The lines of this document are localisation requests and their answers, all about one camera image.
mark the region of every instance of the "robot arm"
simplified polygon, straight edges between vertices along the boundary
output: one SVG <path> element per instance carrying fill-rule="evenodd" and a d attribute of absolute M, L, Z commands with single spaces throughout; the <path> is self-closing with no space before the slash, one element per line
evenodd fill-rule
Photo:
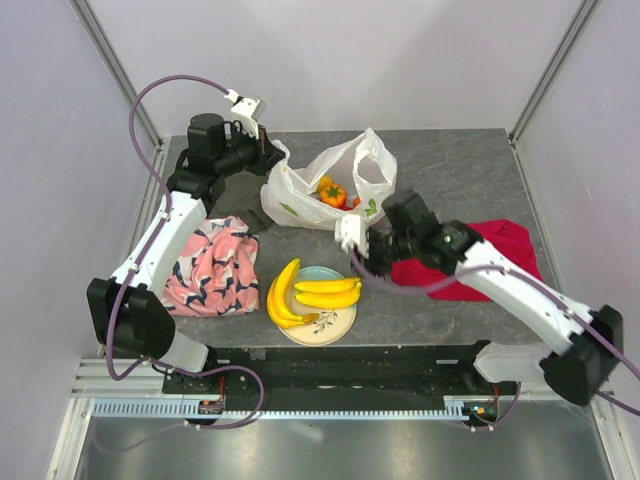
<path fill-rule="evenodd" d="M 224 178 L 247 169 L 265 175 L 285 158 L 267 138 L 257 118 L 264 104 L 255 97 L 241 97 L 233 90 L 227 95 L 234 106 L 232 122 L 220 115 L 205 113 L 191 119 L 187 130 L 188 148 L 178 158 L 176 171 L 167 186 L 172 207 L 162 203 L 151 225 L 127 260 L 111 278 L 95 278 L 87 289 L 89 309 L 98 341 L 106 344 L 111 311 L 118 290 L 131 275 L 116 317 L 114 348 L 129 354 L 158 359 L 190 372 L 200 372 L 212 350 L 181 334 L 160 298 L 176 258 L 189 237 L 213 209 L 224 192 Z M 163 228 L 150 247 L 148 240 L 161 221 Z M 140 265 L 135 259 L 149 248 Z"/>
<path fill-rule="evenodd" d="M 518 346 L 479 342 L 472 359 L 479 375 L 491 383 L 544 382 L 572 403 L 589 402 L 617 360 L 571 320 L 569 313 L 580 315 L 621 350 L 622 317 L 616 310 L 605 305 L 596 312 L 554 291 L 466 224 L 440 223 L 411 190 L 393 194 L 382 208 L 391 231 L 366 229 L 361 217 L 349 215 L 336 225 L 336 240 L 343 249 L 354 249 L 364 267 L 380 276 L 390 273 L 393 262 L 407 258 L 418 258 L 428 268 L 459 276 L 460 283 L 487 295 L 544 342 Z"/>

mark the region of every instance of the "bell pepper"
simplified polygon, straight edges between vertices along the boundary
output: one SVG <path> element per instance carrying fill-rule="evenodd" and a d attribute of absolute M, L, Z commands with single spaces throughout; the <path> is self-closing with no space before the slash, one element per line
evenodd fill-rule
<path fill-rule="evenodd" d="M 324 190 L 327 187 L 330 187 L 332 184 L 333 184 L 333 180 L 331 179 L 331 177 L 325 175 L 318 182 L 318 188 L 316 188 L 316 192 L 320 193 L 322 190 Z"/>
<path fill-rule="evenodd" d="M 347 204 L 347 192 L 337 183 L 332 183 L 320 191 L 320 201 L 334 208 L 342 208 Z"/>

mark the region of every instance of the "bunch of bananas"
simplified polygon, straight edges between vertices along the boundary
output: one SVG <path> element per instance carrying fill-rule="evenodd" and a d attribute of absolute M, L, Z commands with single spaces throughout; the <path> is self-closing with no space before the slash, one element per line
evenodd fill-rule
<path fill-rule="evenodd" d="M 286 301 L 287 291 L 291 288 L 293 281 L 300 269 L 300 259 L 295 258 L 284 267 L 280 275 L 271 284 L 267 294 L 267 312 L 273 323 L 280 328 L 299 327 L 317 320 L 320 316 L 317 313 L 308 315 L 296 315 L 291 312 Z"/>
<path fill-rule="evenodd" d="M 309 280 L 296 283 L 295 297 L 303 305 L 315 308 L 337 310 L 347 308 L 360 299 L 362 282 L 360 278 L 340 278 L 338 280 Z"/>

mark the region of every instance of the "white wall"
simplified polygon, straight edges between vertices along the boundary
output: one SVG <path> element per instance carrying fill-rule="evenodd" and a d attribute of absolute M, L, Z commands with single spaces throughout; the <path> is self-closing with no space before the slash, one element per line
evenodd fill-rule
<path fill-rule="evenodd" d="M 625 318 L 640 364 L 640 3 L 601 2 L 520 142 L 566 290 Z M 624 367 L 616 392 L 636 408 Z M 640 421 L 631 425 L 640 451 Z"/>
<path fill-rule="evenodd" d="M 139 90 L 201 75 L 253 93 L 271 130 L 509 128 L 579 0 L 90 0 Z M 202 111 L 209 87 L 145 101 L 161 134 Z"/>
<path fill-rule="evenodd" d="M 65 0 L 3 9 L 0 65 L 0 476 L 35 480 L 97 348 L 86 287 L 122 260 L 146 176 L 127 104 Z"/>

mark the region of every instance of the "pink patterned cloth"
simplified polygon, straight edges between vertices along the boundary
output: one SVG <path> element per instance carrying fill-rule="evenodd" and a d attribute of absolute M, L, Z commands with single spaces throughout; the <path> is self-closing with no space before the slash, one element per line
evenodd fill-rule
<path fill-rule="evenodd" d="M 216 317 L 258 308 L 258 237 L 248 230 L 227 217 L 205 220 L 191 235 L 164 288 L 162 304 L 172 315 Z"/>

